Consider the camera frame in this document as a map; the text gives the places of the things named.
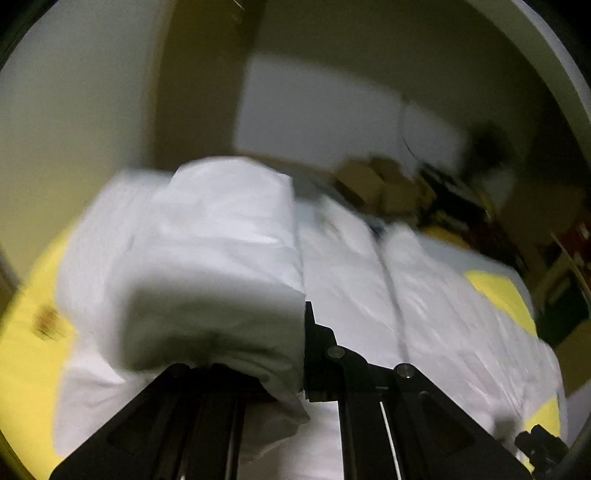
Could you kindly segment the brown cardboard boxes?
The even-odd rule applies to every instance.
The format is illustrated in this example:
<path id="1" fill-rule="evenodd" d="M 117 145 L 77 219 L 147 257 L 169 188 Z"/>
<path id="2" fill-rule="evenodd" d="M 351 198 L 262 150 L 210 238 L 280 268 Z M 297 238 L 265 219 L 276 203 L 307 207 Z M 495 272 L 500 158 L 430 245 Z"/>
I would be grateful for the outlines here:
<path id="1" fill-rule="evenodd" d="M 363 214 L 383 219 L 418 215 L 436 194 L 420 176 L 407 177 L 390 158 L 348 159 L 332 174 L 339 194 Z"/>

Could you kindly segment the white puffer jacket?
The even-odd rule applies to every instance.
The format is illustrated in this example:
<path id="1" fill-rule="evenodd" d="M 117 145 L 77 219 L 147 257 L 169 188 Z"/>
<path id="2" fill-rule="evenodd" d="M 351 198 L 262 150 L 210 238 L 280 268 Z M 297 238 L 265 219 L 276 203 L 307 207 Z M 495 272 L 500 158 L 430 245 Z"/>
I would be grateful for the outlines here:
<path id="1" fill-rule="evenodd" d="M 399 226 L 369 226 L 255 162 L 115 176 L 77 223 L 56 302 L 77 332 L 53 443 L 72 453 L 176 361 L 218 360 L 280 400 L 247 420 L 260 479 L 339 479 L 335 404 L 304 400 L 304 309 L 367 360 L 410 361 L 487 432 L 557 409 L 550 347 Z"/>

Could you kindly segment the yellow table cloth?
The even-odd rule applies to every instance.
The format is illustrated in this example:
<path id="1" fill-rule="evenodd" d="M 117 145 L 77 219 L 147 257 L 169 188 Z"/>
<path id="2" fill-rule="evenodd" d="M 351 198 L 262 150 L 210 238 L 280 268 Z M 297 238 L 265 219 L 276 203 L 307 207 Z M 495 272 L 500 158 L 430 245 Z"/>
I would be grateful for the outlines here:
<path id="1" fill-rule="evenodd" d="M 53 449 L 53 417 L 61 369 L 71 353 L 75 330 L 56 313 L 54 289 L 71 230 L 62 231 L 38 257 L 28 283 L 15 294 L 1 320 L 1 432 L 7 445 L 1 446 L 1 454 L 8 459 L 12 452 L 33 479 L 49 479 L 61 460 Z M 487 272 L 469 264 L 461 275 L 537 337 L 526 306 L 529 292 L 520 294 L 517 281 L 521 278 L 510 280 L 509 273 Z M 48 315 L 49 336 L 42 335 L 43 314 Z M 563 434 L 567 421 L 559 414 L 555 394 L 526 420 L 526 430 L 541 424 L 554 435 Z"/>

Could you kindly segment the black and yellow box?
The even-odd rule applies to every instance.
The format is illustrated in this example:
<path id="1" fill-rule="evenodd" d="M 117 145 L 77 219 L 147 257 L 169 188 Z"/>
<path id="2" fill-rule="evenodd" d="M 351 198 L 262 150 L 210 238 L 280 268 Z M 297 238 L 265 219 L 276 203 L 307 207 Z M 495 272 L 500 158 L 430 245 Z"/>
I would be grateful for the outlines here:
<path id="1" fill-rule="evenodd" d="M 437 224 L 468 232 L 493 221 L 483 199 L 460 179 L 424 165 L 416 181 L 421 191 L 420 226 Z"/>

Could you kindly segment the wooden wardrobe door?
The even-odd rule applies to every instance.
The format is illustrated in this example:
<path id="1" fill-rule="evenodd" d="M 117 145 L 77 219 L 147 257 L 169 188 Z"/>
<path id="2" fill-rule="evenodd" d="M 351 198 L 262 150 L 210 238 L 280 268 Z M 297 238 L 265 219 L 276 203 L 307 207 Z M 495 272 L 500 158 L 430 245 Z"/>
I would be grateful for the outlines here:
<path id="1" fill-rule="evenodd" d="M 172 171 L 232 155 L 235 121 L 265 1 L 178 1 L 159 68 L 154 164 Z"/>

